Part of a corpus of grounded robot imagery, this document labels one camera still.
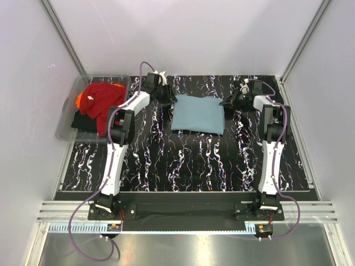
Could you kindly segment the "blue t-shirt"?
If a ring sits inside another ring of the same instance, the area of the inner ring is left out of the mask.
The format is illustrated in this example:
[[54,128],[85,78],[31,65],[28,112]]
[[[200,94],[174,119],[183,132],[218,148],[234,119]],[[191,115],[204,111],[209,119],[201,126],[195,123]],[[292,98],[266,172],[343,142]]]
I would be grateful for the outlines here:
[[221,98],[176,96],[171,120],[172,130],[187,130],[222,135],[225,129],[224,107]]

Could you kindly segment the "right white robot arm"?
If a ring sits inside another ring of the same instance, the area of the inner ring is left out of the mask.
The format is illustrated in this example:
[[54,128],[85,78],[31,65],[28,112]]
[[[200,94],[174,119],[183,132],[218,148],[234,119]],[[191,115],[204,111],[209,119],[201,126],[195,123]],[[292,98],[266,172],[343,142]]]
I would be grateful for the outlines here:
[[266,82],[243,79],[234,92],[220,103],[225,108],[260,112],[258,131],[263,145],[262,173],[251,206],[253,216],[260,220],[280,208],[280,164],[290,126],[290,107],[274,100],[275,95],[276,91]]

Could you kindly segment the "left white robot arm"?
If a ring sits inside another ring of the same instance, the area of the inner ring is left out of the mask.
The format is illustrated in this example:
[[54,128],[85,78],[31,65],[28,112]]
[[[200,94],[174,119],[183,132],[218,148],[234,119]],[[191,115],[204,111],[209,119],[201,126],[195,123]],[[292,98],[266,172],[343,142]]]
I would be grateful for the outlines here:
[[106,165],[94,200],[95,207],[107,219],[116,218],[120,212],[120,175],[126,151],[135,136],[135,116],[155,100],[163,105],[177,102],[164,71],[148,73],[132,97],[122,105],[109,109]]

